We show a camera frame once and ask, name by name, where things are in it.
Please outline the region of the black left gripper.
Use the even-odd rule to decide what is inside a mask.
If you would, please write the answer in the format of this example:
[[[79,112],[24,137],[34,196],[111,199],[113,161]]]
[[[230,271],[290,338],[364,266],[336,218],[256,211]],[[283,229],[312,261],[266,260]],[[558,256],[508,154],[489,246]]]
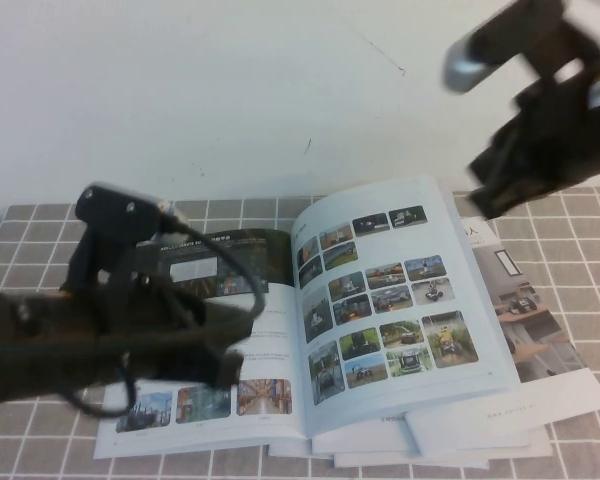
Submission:
[[[94,361],[95,381],[238,383],[244,357],[206,345],[224,351],[248,339],[255,321],[249,310],[202,302],[164,275],[100,272],[95,285],[99,341],[115,347]]]

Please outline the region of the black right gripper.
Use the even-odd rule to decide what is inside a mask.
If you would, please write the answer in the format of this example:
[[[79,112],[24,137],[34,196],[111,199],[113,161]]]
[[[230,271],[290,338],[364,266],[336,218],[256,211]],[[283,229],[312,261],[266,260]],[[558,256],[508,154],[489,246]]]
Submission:
[[[468,166],[478,183],[469,200],[486,219],[571,182],[583,149],[591,74],[540,79],[515,97],[518,113]]]

